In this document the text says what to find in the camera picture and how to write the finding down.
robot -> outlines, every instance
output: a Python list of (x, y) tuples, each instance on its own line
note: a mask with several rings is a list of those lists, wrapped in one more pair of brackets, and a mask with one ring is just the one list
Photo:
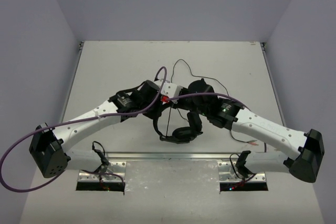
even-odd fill
[[(152, 120), (161, 141), (187, 144), (202, 134), (205, 117), (215, 127), (244, 133), (275, 147), (278, 151), (256, 153), (243, 151), (235, 168), (248, 178), (258, 172), (289, 172), (295, 178), (314, 183), (324, 156), (320, 132), (296, 131), (262, 118), (238, 100), (215, 93), (204, 79), (188, 88), (155, 77), (139, 86), (118, 91), (89, 112), (68, 122), (36, 128), (29, 152), (45, 178), (57, 177), (66, 169), (103, 174), (109, 161), (102, 151), (76, 150), (76, 144), (109, 125), (122, 123), (142, 114)], [(167, 108), (187, 110), (188, 127), (176, 129), (171, 136), (158, 129), (158, 119)]]

black cable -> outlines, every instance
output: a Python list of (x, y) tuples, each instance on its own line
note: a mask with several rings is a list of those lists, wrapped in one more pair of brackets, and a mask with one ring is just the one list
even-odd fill
[(179, 110), (179, 109), (177, 109), (177, 111), (179, 112), (179, 114), (180, 114), (180, 117), (182, 117), (184, 120), (186, 120), (187, 122), (189, 122), (187, 118), (184, 118), (184, 117), (183, 117), (183, 115), (181, 114), (181, 112), (180, 112), (180, 110)]
[(169, 121), (170, 121), (170, 114), (172, 112), (172, 107), (169, 109), (169, 117), (168, 117), (168, 123), (167, 123), (167, 130), (166, 130), (166, 137), (168, 136), (168, 127), (169, 127)]
[(99, 142), (97, 142), (97, 141), (93, 141), (93, 142), (92, 142), (92, 149), (93, 149), (93, 150), (96, 149), (95, 146), (94, 146), (94, 144), (98, 144), (98, 145), (100, 145), (100, 147), (103, 149), (104, 156), (106, 156), (106, 152), (105, 152), (105, 149), (104, 149), (104, 147), (102, 146), (102, 144), (99, 143)]
[[(198, 78), (204, 78), (204, 79), (215, 80), (215, 81), (217, 81), (217, 82), (218, 82), (218, 83), (225, 89), (227, 95), (229, 95), (229, 92), (228, 92), (227, 88), (226, 88), (220, 81), (218, 81), (217, 79), (215, 79), (215, 78), (211, 78), (211, 77), (207, 77), (207, 76), (196, 76), (196, 75), (194, 75), (193, 72), (192, 72), (192, 70), (191, 70), (191, 67), (189, 66), (189, 64), (188, 64), (184, 59), (178, 59), (178, 60), (175, 62), (174, 66), (173, 66), (173, 74), (172, 74), (172, 76), (171, 76), (171, 78), (170, 78), (170, 82), (173, 82), (173, 76), (174, 76), (174, 73), (175, 73), (175, 66), (176, 66), (176, 64), (177, 64), (179, 61), (183, 61), (183, 62), (188, 66), (188, 68), (189, 68), (189, 72), (190, 72), (191, 76), (193, 76), (193, 77), (198, 77)], [(186, 118), (184, 118), (184, 117), (182, 116), (182, 114), (180, 113), (179, 110), (178, 110), (178, 112), (179, 112), (180, 116), (181, 116), (184, 120), (188, 121)], [(240, 142), (240, 143), (251, 144), (251, 143), (255, 142), (255, 140), (250, 140), (250, 141), (242, 141), (242, 140), (239, 140), (239, 139), (235, 138), (235, 137), (232, 135), (232, 131), (230, 131), (230, 136), (231, 136), (231, 138), (232, 138), (233, 140), (235, 140), (235, 141), (237, 141), (237, 142)], [(267, 152), (267, 146), (266, 146), (266, 143), (264, 143), (264, 152)]]
[(231, 163), (231, 166), (232, 166), (232, 169), (233, 169), (233, 171), (234, 171), (234, 173), (236, 174), (236, 176), (237, 176), (237, 178), (240, 178), (239, 176), (238, 176), (238, 174), (237, 174), (237, 172), (236, 172), (236, 169), (235, 169), (235, 166), (233, 165), (233, 162), (232, 162), (232, 156), (233, 155), (237, 155), (238, 157), (240, 157), (237, 153), (232, 153), (231, 155), (230, 155), (230, 157), (229, 157), (229, 160), (230, 160), (230, 163)]
[(236, 140), (236, 141), (238, 141), (238, 142), (246, 143), (246, 144), (251, 143), (250, 141), (242, 141), (242, 140), (238, 140), (237, 138), (235, 138), (235, 137), (232, 135), (232, 130), (230, 130), (230, 136), (231, 136), (234, 140)]
[(191, 71), (191, 67), (189, 66), (189, 64), (188, 64), (184, 59), (178, 59), (178, 60), (175, 62), (174, 66), (173, 66), (173, 74), (172, 74), (172, 76), (170, 77), (170, 82), (173, 82), (173, 76), (174, 76), (175, 66), (176, 66), (176, 64), (177, 64), (179, 61), (183, 61), (184, 63), (186, 63), (186, 65), (187, 65), (188, 68), (189, 68), (189, 71), (190, 71), (191, 76), (217, 81), (217, 82), (219, 83), (219, 85), (221, 85), (221, 86), (225, 89), (227, 95), (229, 95), (229, 92), (227, 91), (227, 88), (226, 88), (223, 84), (221, 84), (221, 82), (218, 81), (217, 79), (215, 79), (215, 78), (211, 78), (211, 77), (207, 77), (207, 76), (196, 76), (196, 75), (194, 75), (193, 72)]

gray wall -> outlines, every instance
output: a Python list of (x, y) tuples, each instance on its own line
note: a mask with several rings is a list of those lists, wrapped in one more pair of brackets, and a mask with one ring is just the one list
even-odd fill
[(58, 0), (81, 40), (266, 41), (290, 0)]
[(267, 42), (267, 56), (290, 127), (323, 133), (314, 185), (326, 223), (336, 222), (336, 0), (292, 0)]
[[(77, 40), (56, 0), (0, 0), (0, 155), (42, 122), (57, 122)], [(29, 188), (36, 165), (29, 141), (10, 154), (5, 180)], [(18, 223), (27, 194), (0, 186), (0, 222)]]

purple cable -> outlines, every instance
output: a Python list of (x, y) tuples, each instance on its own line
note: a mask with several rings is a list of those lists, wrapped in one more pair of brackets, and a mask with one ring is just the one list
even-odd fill
[(220, 93), (207, 93), (207, 92), (204, 92), (204, 93), (184, 94), (184, 95), (180, 95), (179, 97), (169, 98), (166, 101), (173, 101), (173, 100), (176, 100), (176, 99), (188, 98), (188, 97), (198, 97), (200, 95), (216, 95), (218, 97), (225, 97), (225, 98), (228, 98), (228, 99), (230, 99), (232, 101), (239, 102), (242, 106), (244, 106), (245, 108), (249, 109), (248, 106), (246, 106), (245, 104), (243, 104), (242, 102), (240, 102), (236, 98), (230, 97), (229, 95), (220, 94)]
[[(158, 76), (158, 74), (161, 72), (161, 70), (164, 70), (164, 77), (163, 77), (163, 82), (160, 86), (160, 89), (156, 95), (156, 97), (153, 99), (153, 101), (144, 109), (140, 110), (140, 111), (136, 111), (136, 112), (130, 112), (130, 113), (109, 113), (109, 114), (104, 114), (104, 115), (101, 115), (100, 117), (101, 118), (105, 118), (107, 116), (123, 116), (123, 115), (138, 115), (138, 114), (141, 114), (143, 112), (145, 112), (146, 110), (148, 110), (151, 106), (153, 106), (153, 104), (156, 102), (156, 100), (158, 99), (158, 97), (160, 96), (161, 94), (161, 90), (163, 88), (163, 85), (164, 85), (164, 82), (167, 78), (167, 69), (166, 67), (161, 67), (158, 72), (156, 73), (156, 76)], [(35, 191), (35, 190), (38, 190), (42, 187), (45, 187), (47, 185), (49, 185), (51, 182), (53, 182), (55, 179), (57, 179), (60, 175), (52, 178), (51, 180), (49, 180), (48, 182), (40, 185), (40, 186), (37, 186), (37, 187), (33, 187), (33, 188), (30, 188), (30, 189), (17, 189), (17, 188), (13, 188), (11, 187), (10, 185), (6, 184), (6, 182), (4, 181), (4, 178), (3, 178), (3, 174), (2, 174), (2, 167), (4, 165), (4, 162), (5, 162), (5, 159), (6, 157), (9, 155), (9, 153), (18, 145), (20, 144), (21, 142), (23, 142), (25, 139), (29, 138), (30, 136), (33, 136), (34, 134), (36, 133), (39, 133), (41, 131), (44, 131), (44, 130), (49, 130), (49, 129), (52, 129), (52, 128), (56, 128), (56, 127), (60, 127), (60, 126), (64, 126), (64, 125), (69, 125), (69, 124), (74, 124), (74, 123), (82, 123), (82, 122), (88, 122), (88, 121), (92, 121), (92, 120), (96, 120), (98, 119), (98, 116), (93, 116), (91, 118), (85, 118), (85, 119), (80, 119), (80, 120), (74, 120), (74, 121), (69, 121), (69, 122), (64, 122), (64, 123), (58, 123), (58, 124), (54, 124), (54, 125), (51, 125), (51, 126), (47, 126), (47, 127), (44, 127), (44, 128), (40, 128), (38, 130), (35, 130), (35, 131), (32, 131), (30, 132), (29, 134), (21, 137), (18, 141), (16, 141), (14, 144), (12, 144), (8, 150), (5, 151), (4, 155), (1, 157), (0, 159), (0, 183), (8, 190), (10, 191), (13, 191), (15, 193), (28, 193), (30, 191)]]
[[(103, 114), (103, 115), (100, 115), (99, 117), (100, 118), (106, 118), (108, 116), (123, 116), (123, 115), (138, 115), (138, 114), (141, 114), (141, 113), (144, 113), (145, 111), (147, 111), (151, 106), (154, 105), (154, 103), (156, 102), (156, 100), (158, 99), (158, 97), (160, 96), (161, 94), (161, 90), (163, 88), (163, 85), (164, 85), (164, 82), (166, 81), (166, 77), (167, 77), (167, 69), (166, 67), (161, 67), (158, 72), (156, 73), (155, 75), (155, 78), (158, 77), (159, 73), (161, 72), (161, 70), (164, 70), (164, 77), (163, 77), (163, 82), (160, 86), (160, 89), (157, 93), (157, 95), (155, 96), (155, 98), (153, 99), (153, 101), (144, 109), (142, 110), (139, 110), (139, 111), (136, 111), (136, 112), (129, 112), (129, 113), (107, 113), (107, 114)], [(219, 96), (219, 97), (225, 97), (225, 98), (228, 98), (230, 100), (233, 100), (235, 102), (239, 102), (241, 103), (244, 107), (246, 107), (247, 109), (249, 109), (246, 105), (244, 105), (242, 102), (240, 102), (239, 100), (233, 98), (233, 97), (230, 97), (228, 95), (225, 95), (225, 94), (220, 94), (220, 93), (193, 93), (193, 94), (185, 94), (185, 95), (181, 95), (181, 96), (178, 96), (178, 97), (173, 97), (173, 98), (169, 98), (167, 99), (167, 101), (173, 101), (173, 100), (177, 100), (177, 99), (182, 99), (182, 98), (188, 98), (188, 97), (197, 97), (197, 96), (200, 96), (200, 95), (216, 95), (216, 96)], [(38, 190), (42, 187), (45, 187), (47, 185), (49, 185), (51, 182), (53, 182), (55, 179), (57, 179), (60, 175), (52, 178), (51, 180), (49, 180), (48, 182), (40, 185), (40, 186), (37, 186), (37, 187), (33, 187), (33, 188), (30, 188), (30, 189), (16, 189), (16, 188), (13, 188), (11, 186), (9, 186), (8, 184), (6, 184), (6, 182), (4, 181), (3, 179), (3, 176), (2, 176), (2, 167), (3, 167), (3, 164), (4, 164), (4, 161), (6, 159), (6, 157), (8, 156), (8, 154), (18, 145), (20, 144), (21, 142), (23, 142), (25, 139), (29, 138), (30, 136), (33, 136), (34, 134), (36, 133), (39, 133), (41, 131), (44, 131), (44, 130), (49, 130), (49, 129), (52, 129), (52, 128), (56, 128), (56, 127), (60, 127), (60, 126), (65, 126), (65, 125), (69, 125), (69, 124), (74, 124), (74, 123), (82, 123), (82, 122), (88, 122), (88, 121), (92, 121), (92, 120), (96, 120), (99, 118), (98, 116), (93, 116), (91, 118), (85, 118), (85, 119), (80, 119), (80, 120), (74, 120), (74, 121), (68, 121), (68, 122), (64, 122), (64, 123), (58, 123), (58, 124), (54, 124), (54, 125), (51, 125), (51, 126), (47, 126), (47, 127), (44, 127), (44, 128), (40, 128), (38, 130), (35, 130), (33, 132), (30, 132), (29, 134), (21, 137), (18, 141), (16, 141), (13, 145), (11, 145), (8, 150), (5, 151), (4, 155), (1, 157), (0, 159), (0, 183), (8, 190), (10, 191), (13, 191), (13, 192), (16, 192), (16, 193), (28, 193), (30, 191), (35, 191), (35, 190)], [(116, 177), (119, 177), (121, 178), (123, 184), (124, 184), (124, 181), (122, 179), (121, 176), (117, 175), (117, 174), (113, 174), (113, 176), (116, 176)]]

